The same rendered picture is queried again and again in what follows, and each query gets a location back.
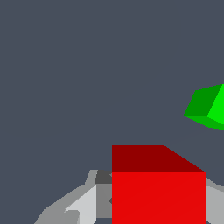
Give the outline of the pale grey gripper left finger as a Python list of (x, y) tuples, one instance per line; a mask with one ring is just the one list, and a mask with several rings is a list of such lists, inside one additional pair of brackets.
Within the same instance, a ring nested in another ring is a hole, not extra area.
[(83, 185), (47, 207), (34, 224), (95, 224), (112, 218), (112, 171), (90, 170)]

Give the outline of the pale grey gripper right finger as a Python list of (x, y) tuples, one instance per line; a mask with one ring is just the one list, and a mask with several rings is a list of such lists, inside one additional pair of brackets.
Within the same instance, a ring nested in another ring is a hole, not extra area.
[(224, 186), (206, 180), (206, 220), (210, 224), (224, 224)]

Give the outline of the red cube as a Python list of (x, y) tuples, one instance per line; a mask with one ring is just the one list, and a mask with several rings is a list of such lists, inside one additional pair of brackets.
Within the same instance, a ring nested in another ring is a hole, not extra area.
[(207, 173), (164, 145), (114, 145), (112, 224), (207, 224)]

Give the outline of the green cube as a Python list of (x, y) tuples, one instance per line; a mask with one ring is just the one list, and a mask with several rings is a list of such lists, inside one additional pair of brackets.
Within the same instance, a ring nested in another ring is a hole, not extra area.
[(184, 116), (208, 128), (224, 130), (224, 84), (196, 90)]

